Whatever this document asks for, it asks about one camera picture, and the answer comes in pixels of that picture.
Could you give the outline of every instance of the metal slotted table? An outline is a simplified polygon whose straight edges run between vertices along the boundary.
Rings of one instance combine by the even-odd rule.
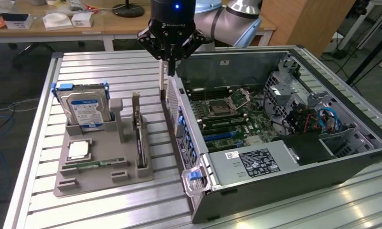
[[[333,85],[382,128],[382,116],[314,56],[298,49]],[[132,92],[140,92],[147,117],[155,179],[56,198],[52,194],[61,151],[65,115],[49,92],[52,82],[109,83],[111,97],[122,98],[131,115]],[[302,80],[313,91],[315,80]],[[159,62],[144,51],[55,54],[28,140],[4,228],[382,228],[382,162],[343,184],[251,209],[210,223],[192,225],[176,169],[159,98]]]

